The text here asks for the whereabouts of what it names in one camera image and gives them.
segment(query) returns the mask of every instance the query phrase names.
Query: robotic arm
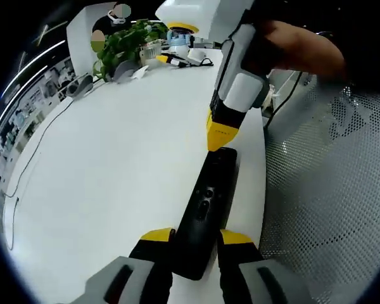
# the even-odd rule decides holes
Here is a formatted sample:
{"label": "robotic arm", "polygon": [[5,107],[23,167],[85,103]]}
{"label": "robotic arm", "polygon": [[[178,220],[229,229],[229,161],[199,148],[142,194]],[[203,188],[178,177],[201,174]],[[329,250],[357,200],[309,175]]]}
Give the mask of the robotic arm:
{"label": "robotic arm", "polygon": [[156,11],[168,28],[223,43],[223,59],[208,109],[207,145],[216,151],[232,141],[246,112],[259,108],[266,75],[283,56],[254,26],[262,15],[254,0],[167,0]]}

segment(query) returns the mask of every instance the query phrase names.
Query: white table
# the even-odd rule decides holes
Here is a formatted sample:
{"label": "white table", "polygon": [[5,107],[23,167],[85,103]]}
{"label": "white table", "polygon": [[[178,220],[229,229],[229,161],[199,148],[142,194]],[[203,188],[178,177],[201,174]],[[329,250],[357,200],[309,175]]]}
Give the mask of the white table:
{"label": "white table", "polygon": [[[22,178],[10,255],[42,303],[68,303],[86,280],[128,256],[146,232],[178,227],[207,154],[206,114],[221,61],[214,67],[150,71],[128,84],[105,84],[72,104],[46,132]],[[9,191],[43,129],[14,169]],[[260,110],[246,116],[228,146],[239,175],[227,228],[258,243],[265,197],[265,145]],[[6,200],[11,240],[15,199]],[[174,275],[169,303],[223,303],[217,261],[202,280]]]}
{"label": "white table", "polygon": [[57,95],[50,97],[46,100],[45,105],[42,108],[36,109],[33,111],[25,120],[23,127],[17,134],[17,137],[14,141],[14,145],[7,156],[7,164],[1,172],[1,182],[0,182],[0,191],[8,193],[7,187],[10,183],[10,179],[13,176],[13,170],[20,156],[20,153],[23,151],[24,147],[27,145],[29,139],[26,135],[26,130],[30,127],[32,122],[37,124],[41,123],[42,117],[47,117],[55,107],[60,103]]}

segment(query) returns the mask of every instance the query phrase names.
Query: yellow robot fingertip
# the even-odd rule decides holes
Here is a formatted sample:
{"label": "yellow robot fingertip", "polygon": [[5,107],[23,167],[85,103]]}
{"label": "yellow robot fingertip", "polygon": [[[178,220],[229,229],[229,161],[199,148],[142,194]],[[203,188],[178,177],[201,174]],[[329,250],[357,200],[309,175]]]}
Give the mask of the yellow robot fingertip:
{"label": "yellow robot fingertip", "polygon": [[209,120],[207,123],[207,149],[216,151],[232,141],[238,129]]}
{"label": "yellow robot fingertip", "polygon": [[168,56],[165,56],[165,55],[157,55],[156,56],[156,59],[163,62],[163,63],[166,63],[167,60],[168,60]]}

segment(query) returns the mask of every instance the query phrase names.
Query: potted plant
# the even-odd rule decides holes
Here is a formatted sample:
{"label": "potted plant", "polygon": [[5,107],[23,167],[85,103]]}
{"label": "potted plant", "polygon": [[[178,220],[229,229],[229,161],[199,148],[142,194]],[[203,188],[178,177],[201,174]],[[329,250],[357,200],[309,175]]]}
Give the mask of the potted plant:
{"label": "potted plant", "polygon": [[99,60],[93,64],[93,75],[109,81],[119,64],[127,60],[139,63],[141,46],[165,38],[166,32],[163,24],[138,20],[127,30],[107,35],[104,48],[97,53]]}

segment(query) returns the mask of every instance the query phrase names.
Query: mesh panel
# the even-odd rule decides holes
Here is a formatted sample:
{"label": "mesh panel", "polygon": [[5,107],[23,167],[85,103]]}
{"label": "mesh panel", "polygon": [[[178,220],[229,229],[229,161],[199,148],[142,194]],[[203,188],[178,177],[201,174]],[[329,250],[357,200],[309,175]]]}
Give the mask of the mesh panel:
{"label": "mesh panel", "polygon": [[314,79],[273,119],[260,250],[318,303],[355,303],[380,268],[380,95]]}

